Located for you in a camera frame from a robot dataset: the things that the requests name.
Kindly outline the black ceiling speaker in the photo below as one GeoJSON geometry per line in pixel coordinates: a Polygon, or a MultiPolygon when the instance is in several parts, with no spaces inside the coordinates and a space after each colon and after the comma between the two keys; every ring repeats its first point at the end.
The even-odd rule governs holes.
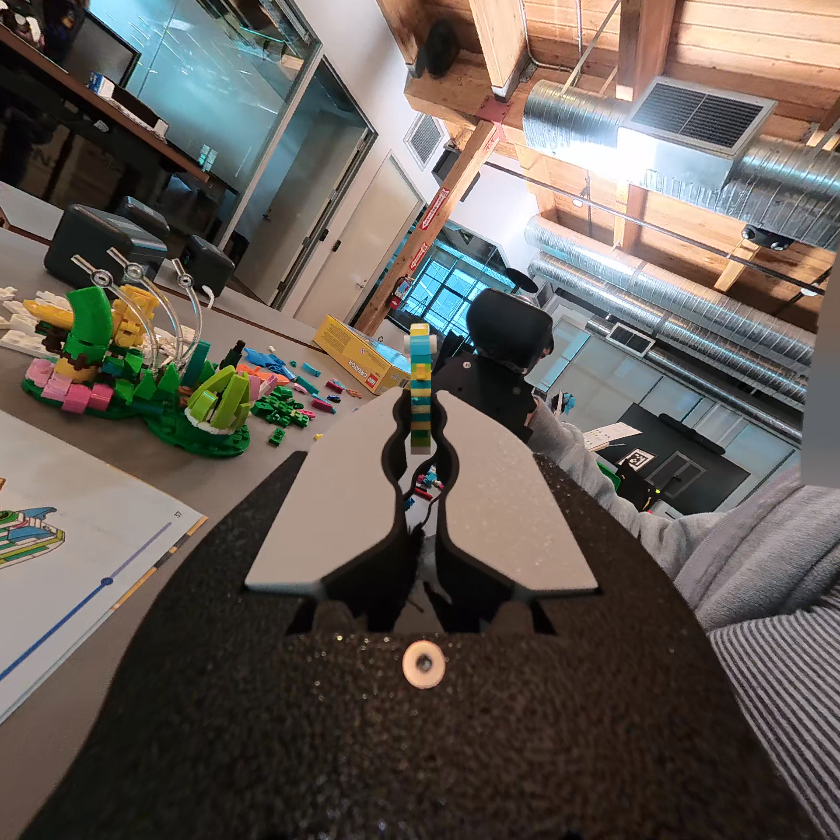
{"type": "Polygon", "coordinates": [[[432,78],[446,76],[460,52],[459,37],[450,20],[440,18],[432,24],[424,49],[429,75],[432,78]]]}

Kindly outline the grey desk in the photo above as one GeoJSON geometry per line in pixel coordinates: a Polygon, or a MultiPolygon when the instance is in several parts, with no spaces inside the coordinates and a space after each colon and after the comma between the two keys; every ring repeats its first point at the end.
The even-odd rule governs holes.
{"type": "MultiPolygon", "coordinates": [[[[2,229],[2,287],[31,298],[36,291],[63,292],[43,267],[46,246],[2,229]]],[[[326,378],[339,368],[311,344],[314,328],[279,311],[245,300],[237,312],[213,310],[204,316],[203,338],[212,358],[237,340],[251,348],[274,349],[289,361],[307,361],[326,378]]],[[[270,425],[249,422],[251,444],[244,455],[208,459],[189,455],[154,437],[141,421],[74,418],[23,393],[20,381],[28,358],[2,348],[1,408],[29,425],[65,440],[113,467],[184,502],[206,522],[139,590],[108,617],[2,723],[2,838],[17,838],[67,772],[86,740],[113,675],[152,603],[209,531],[276,468],[287,453],[308,450],[315,431],[292,429],[278,448],[267,444],[270,425]]]]}

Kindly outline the black monitor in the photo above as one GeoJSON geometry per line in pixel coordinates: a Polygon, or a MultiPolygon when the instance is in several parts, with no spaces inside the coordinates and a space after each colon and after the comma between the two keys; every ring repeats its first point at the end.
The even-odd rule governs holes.
{"type": "Polygon", "coordinates": [[[87,10],[60,65],[79,83],[88,84],[94,73],[126,88],[140,57],[138,49],[87,10]]]}

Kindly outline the person's right forearm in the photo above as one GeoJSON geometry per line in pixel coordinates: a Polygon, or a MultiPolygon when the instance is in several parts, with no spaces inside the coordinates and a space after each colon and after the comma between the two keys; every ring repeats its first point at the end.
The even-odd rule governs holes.
{"type": "Polygon", "coordinates": [[[729,511],[667,519],[619,497],[583,433],[537,401],[528,446],[559,466],[653,557],[708,632],[838,609],[839,491],[801,483],[795,467],[729,511]]]}

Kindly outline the green brick plant model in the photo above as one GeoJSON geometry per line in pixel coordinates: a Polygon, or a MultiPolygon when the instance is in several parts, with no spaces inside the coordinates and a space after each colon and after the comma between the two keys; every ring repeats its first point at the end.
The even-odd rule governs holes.
{"type": "Polygon", "coordinates": [[[140,264],[115,248],[108,254],[122,268],[121,282],[74,255],[89,286],[69,291],[63,306],[45,296],[24,301],[43,355],[29,365],[23,391],[72,415],[139,419],[153,436],[191,455],[242,455],[250,411],[271,389],[238,371],[245,345],[237,343],[221,364],[209,360],[202,305],[178,260],[177,283],[196,319],[192,330],[140,264]]]}

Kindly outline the striped shirt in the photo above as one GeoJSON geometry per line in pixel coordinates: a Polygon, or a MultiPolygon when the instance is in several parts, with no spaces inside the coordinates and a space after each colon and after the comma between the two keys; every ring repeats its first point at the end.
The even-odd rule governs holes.
{"type": "Polygon", "coordinates": [[[708,634],[738,703],[826,838],[839,838],[839,589],[708,634]]]}

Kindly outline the striped brick fish model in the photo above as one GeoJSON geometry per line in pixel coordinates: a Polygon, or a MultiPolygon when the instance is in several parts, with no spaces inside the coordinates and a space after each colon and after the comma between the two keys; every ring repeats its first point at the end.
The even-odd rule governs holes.
{"type": "Polygon", "coordinates": [[[429,455],[432,450],[432,370],[437,338],[426,322],[415,322],[405,347],[411,374],[411,451],[415,455],[429,455]]]}

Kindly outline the wooden post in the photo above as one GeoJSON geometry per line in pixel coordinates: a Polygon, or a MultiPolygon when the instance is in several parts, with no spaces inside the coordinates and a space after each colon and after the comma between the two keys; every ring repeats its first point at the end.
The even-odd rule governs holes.
{"type": "Polygon", "coordinates": [[[397,254],[392,267],[360,315],[355,325],[357,330],[368,336],[374,336],[376,330],[380,328],[390,311],[388,303],[397,281],[403,276],[409,276],[406,271],[408,264],[423,242],[428,242],[429,249],[431,248],[453,210],[478,175],[480,167],[487,162],[499,141],[503,139],[503,130],[500,126],[499,122],[490,121],[481,121],[476,126],[458,161],[442,185],[451,191],[447,201],[437,212],[428,230],[419,228],[422,217],[420,218],[397,254]]]}

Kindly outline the black wall screen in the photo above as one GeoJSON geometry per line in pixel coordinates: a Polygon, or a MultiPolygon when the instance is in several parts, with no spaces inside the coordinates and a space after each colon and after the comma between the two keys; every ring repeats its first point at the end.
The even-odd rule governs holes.
{"type": "Polygon", "coordinates": [[[711,512],[749,477],[724,447],[665,413],[633,404],[619,423],[635,433],[614,437],[596,455],[617,478],[617,495],[638,511],[662,501],[682,515],[711,512]]]}

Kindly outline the black power station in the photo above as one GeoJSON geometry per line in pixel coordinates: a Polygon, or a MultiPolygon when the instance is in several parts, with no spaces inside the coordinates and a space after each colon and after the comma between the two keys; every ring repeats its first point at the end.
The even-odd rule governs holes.
{"type": "Polygon", "coordinates": [[[215,298],[222,294],[235,269],[223,251],[194,234],[186,239],[179,260],[196,292],[206,295],[209,290],[215,298]]]}
{"type": "Polygon", "coordinates": [[[136,224],[150,235],[167,243],[172,234],[170,225],[165,217],[133,196],[125,196],[114,213],[136,224]]]}
{"type": "Polygon", "coordinates": [[[73,256],[80,256],[93,268],[107,270],[119,279],[123,270],[109,256],[111,248],[130,262],[157,270],[167,258],[168,244],[115,213],[72,204],[59,221],[45,254],[44,267],[69,287],[83,288],[91,284],[90,277],[72,262],[73,256]]]}

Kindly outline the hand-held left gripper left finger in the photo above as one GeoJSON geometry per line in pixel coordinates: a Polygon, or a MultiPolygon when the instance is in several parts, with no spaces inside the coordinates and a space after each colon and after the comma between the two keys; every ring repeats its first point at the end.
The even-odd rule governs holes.
{"type": "Polygon", "coordinates": [[[260,594],[341,602],[368,627],[392,627],[417,574],[400,479],[409,391],[347,414],[306,453],[246,577],[260,594]]]}

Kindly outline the pile of coloured bricks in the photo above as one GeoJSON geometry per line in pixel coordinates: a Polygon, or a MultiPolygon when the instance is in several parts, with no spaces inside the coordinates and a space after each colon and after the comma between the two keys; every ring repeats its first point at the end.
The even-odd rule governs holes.
{"type": "Polygon", "coordinates": [[[346,374],[340,377],[310,364],[302,357],[284,357],[272,348],[261,351],[244,347],[237,372],[256,377],[262,385],[275,381],[272,390],[257,397],[252,416],[273,426],[269,442],[278,446],[288,429],[311,430],[314,440],[326,431],[328,420],[357,411],[364,399],[358,385],[346,374]]]}

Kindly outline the white wall vent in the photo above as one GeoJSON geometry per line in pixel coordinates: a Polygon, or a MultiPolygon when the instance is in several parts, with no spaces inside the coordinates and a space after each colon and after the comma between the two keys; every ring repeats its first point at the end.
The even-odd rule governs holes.
{"type": "Polygon", "coordinates": [[[417,169],[425,171],[438,150],[447,142],[443,124],[434,116],[417,113],[403,142],[417,169]]]}

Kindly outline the white door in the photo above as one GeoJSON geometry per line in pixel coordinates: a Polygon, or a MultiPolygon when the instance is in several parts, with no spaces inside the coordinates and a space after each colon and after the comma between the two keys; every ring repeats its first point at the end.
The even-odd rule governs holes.
{"type": "Polygon", "coordinates": [[[381,164],[342,233],[334,239],[296,320],[317,328],[330,315],[350,322],[414,221],[422,197],[393,155],[381,164]]]}

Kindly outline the instruction booklet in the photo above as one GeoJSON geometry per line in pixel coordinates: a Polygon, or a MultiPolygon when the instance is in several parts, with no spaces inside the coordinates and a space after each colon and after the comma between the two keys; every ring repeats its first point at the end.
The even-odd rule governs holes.
{"type": "Polygon", "coordinates": [[[206,517],[1,414],[1,720],[206,517]]]}

